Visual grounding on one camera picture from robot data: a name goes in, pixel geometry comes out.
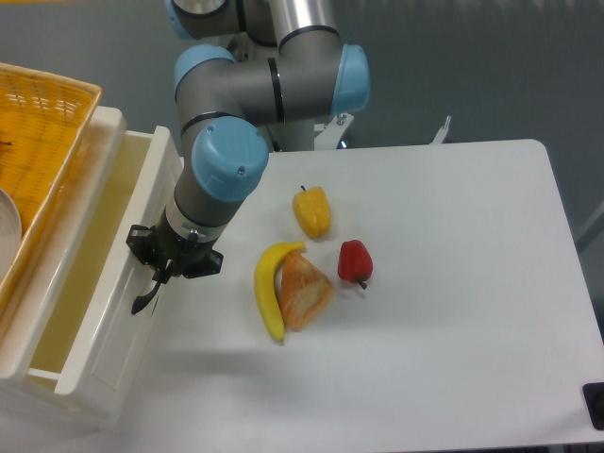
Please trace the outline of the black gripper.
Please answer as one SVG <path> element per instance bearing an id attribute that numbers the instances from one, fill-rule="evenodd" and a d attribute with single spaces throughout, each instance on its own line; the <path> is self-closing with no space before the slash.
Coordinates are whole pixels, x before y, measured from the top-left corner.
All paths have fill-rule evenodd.
<path id="1" fill-rule="evenodd" d="M 155 227 L 132 225 L 126 237 L 126 245 L 138 262 L 158 268 L 152 277 L 158 284 L 166 284 L 171 277 L 193 279 L 219 274 L 224 256 L 212 250 L 214 244 L 200 242 L 196 233 L 183 238 L 167 220 L 159 220 Z"/>

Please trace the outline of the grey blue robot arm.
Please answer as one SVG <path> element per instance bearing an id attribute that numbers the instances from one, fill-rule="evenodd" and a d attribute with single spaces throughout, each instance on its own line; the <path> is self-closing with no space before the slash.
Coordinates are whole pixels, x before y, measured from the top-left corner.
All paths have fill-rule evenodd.
<path id="1" fill-rule="evenodd" d="M 367 57 L 343 43 L 328 1 L 170 1 L 195 46 L 176 61 L 183 172 L 154 226 L 127 244 L 157 285 L 217 274 L 217 239 L 260 182 L 260 128 L 364 109 Z"/>

